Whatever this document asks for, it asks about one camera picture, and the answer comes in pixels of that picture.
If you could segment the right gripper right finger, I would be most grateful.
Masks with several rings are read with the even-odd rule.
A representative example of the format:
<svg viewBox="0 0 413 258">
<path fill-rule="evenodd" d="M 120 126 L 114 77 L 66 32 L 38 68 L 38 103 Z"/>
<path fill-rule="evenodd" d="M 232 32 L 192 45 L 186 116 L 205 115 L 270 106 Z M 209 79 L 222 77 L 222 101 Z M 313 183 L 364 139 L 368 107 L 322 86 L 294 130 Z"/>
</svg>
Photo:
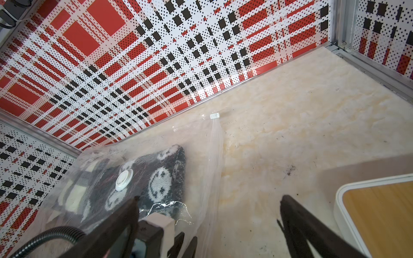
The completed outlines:
<svg viewBox="0 0 413 258">
<path fill-rule="evenodd" d="M 280 201 L 280 215 L 277 223 L 292 258 L 312 258 L 310 246 L 323 258 L 365 257 L 289 195 Z"/>
</svg>

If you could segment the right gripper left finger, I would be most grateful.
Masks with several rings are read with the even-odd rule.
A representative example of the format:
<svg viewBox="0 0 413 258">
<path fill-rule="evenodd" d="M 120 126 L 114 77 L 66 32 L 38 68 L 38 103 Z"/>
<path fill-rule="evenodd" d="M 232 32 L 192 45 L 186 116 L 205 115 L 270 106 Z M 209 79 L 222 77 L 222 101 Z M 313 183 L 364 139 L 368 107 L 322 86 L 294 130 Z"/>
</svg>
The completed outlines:
<svg viewBox="0 0 413 258">
<path fill-rule="evenodd" d="M 129 258 L 138 229 L 138 201 L 138 196 L 126 201 L 61 257 Z"/>
</svg>

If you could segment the black smiley pattern scarf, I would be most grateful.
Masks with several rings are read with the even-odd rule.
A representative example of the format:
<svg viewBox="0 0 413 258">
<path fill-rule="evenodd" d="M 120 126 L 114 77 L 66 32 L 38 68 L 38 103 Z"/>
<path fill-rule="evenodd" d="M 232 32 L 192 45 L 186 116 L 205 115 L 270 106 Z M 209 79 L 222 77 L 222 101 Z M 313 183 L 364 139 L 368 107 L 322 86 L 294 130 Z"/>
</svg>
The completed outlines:
<svg viewBox="0 0 413 258">
<path fill-rule="evenodd" d="M 115 190 L 119 174 L 133 170 L 133 178 L 122 191 Z M 91 209 L 83 224 L 104 220 L 129 198 L 138 196 L 139 217 L 160 213 L 177 220 L 185 196 L 186 155 L 180 145 L 106 166 L 92 189 Z"/>
</svg>

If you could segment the clear plastic vacuum bag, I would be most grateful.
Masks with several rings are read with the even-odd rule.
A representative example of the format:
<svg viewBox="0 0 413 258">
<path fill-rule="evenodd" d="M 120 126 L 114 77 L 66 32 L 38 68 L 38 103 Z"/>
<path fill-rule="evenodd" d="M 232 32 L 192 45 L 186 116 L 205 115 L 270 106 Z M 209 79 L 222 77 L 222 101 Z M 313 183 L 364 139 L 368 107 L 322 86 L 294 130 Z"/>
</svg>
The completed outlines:
<svg viewBox="0 0 413 258">
<path fill-rule="evenodd" d="M 12 257 L 211 257 L 223 165 L 219 118 L 84 151 Z"/>
</svg>

